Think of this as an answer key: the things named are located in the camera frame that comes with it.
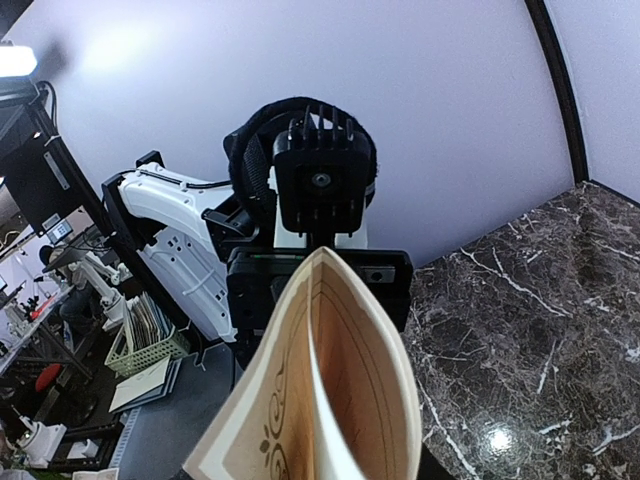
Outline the beige ornate letter paper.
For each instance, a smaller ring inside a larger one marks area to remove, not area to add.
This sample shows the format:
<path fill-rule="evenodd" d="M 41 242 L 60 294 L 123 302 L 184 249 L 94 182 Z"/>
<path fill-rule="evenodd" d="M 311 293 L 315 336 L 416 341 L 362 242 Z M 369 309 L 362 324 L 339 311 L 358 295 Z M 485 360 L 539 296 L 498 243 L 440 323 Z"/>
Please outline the beige ornate letter paper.
<path fill-rule="evenodd" d="M 391 319 L 333 250 L 307 257 L 184 463 L 192 479 L 414 479 L 412 367 Z"/>

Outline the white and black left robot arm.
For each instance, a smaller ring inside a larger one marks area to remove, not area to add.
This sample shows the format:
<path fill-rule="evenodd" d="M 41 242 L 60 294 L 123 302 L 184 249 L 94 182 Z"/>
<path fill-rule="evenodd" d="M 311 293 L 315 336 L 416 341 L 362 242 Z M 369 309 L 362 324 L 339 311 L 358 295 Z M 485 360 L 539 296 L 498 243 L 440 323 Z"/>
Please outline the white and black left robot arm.
<path fill-rule="evenodd" d="M 170 171 L 154 151 L 102 186 L 117 243 L 146 263 L 145 287 L 171 320 L 247 366 L 296 268 L 328 247 L 403 330 L 413 266 L 406 252 L 368 245 L 378 158 L 361 123 L 290 97 L 261 107 L 223 148 L 225 181 Z"/>

